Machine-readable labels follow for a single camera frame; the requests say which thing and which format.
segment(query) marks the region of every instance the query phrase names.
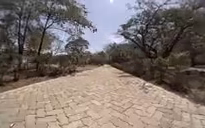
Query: herringbone brick pattern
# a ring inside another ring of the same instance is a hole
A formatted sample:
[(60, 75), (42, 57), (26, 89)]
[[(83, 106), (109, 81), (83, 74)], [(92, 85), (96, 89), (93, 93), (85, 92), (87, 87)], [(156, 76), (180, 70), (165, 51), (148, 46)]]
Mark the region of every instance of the herringbone brick pattern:
[(0, 94), (0, 128), (205, 128), (205, 107), (110, 66)]

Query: sky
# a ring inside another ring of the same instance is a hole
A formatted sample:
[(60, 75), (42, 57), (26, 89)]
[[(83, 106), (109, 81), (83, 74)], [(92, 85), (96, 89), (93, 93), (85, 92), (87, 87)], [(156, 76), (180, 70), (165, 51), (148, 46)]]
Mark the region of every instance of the sky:
[(88, 19), (97, 28), (96, 33), (87, 30), (84, 35), (90, 43), (90, 51), (100, 51), (112, 42), (123, 42), (116, 32), (133, 14), (126, 4), (133, 4), (134, 0), (82, 0), (81, 2), (86, 5), (89, 12)]

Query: vegetation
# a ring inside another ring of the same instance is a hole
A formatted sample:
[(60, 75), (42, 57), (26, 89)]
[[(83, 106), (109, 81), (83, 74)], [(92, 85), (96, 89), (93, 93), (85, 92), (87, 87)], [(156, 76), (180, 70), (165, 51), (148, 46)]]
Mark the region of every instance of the vegetation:
[(138, 0), (118, 34), (124, 44), (106, 48), (109, 63), (205, 102), (205, 1)]
[(23, 71), (34, 67), (41, 76), (62, 72), (56, 66), (51, 69), (52, 60), (69, 50), (53, 31), (74, 39), (84, 34), (85, 28), (95, 31), (85, 6), (75, 0), (0, 0), (0, 85), (5, 75), (13, 74), (18, 81)]

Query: tree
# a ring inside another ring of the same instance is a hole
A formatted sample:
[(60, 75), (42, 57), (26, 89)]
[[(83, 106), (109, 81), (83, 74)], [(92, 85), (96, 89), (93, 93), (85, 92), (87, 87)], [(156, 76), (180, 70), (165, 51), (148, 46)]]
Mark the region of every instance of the tree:
[(65, 51), (70, 55), (75, 64), (79, 64), (80, 58), (82, 58), (89, 47), (89, 42), (82, 37), (73, 39), (65, 46)]
[(81, 28), (93, 27), (91, 22), (86, 18), (86, 8), (75, 0), (43, 0), (39, 1), (39, 3), (39, 12), (41, 15), (39, 24), (41, 26), (42, 35), (38, 48), (38, 56), (41, 54), (44, 37), (48, 29), (54, 27), (54, 29), (64, 31), (68, 34), (73, 34), (73, 32), (76, 31), (77, 34), (82, 34)]
[(167, 58), (173, 49), (193, 31), (205, 17), (199, 8), (170, 6), (167, 0), (162, 4), (144, 0), (137, 2), (136, 14), (121, 25), (119, 33), (151, 59)]
[[(44, 37), (44, 44), (42, 45), (42, 50), (50, 51), (54, 39), (55, 39), (54, 36), (46, 33)], [(40, 40), (41, 40), (41, 32), (39, 31), (33, 32), (30, 35), (28, 42), (26, 43), (29, 51), (34, 51), (35, 53), (37, 53)]]

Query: green foliage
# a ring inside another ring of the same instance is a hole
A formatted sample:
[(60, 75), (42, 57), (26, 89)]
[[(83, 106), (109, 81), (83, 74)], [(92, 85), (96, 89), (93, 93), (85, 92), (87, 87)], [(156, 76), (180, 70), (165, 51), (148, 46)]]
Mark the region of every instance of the green foliage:
[(68, 53), (71, 63), (78, 65), (81, 63), (81, 58), (84, 58), (88, 47), (89, 42), (82, 37), (78, 37), (66, 44), (65, 51)]
[[(34, 32), (30, 35), (29, 41), (26, 43), (27, 48), (30, 51), (37, 52), (39, 44), (40, 44), (41, 33)], [(54, 41), (54, 37), (52, 35), (46, 34), (44, 37), (44, 43), (42, 45), (43, 51), (49, 51), (51, 49), (51, 45)]]

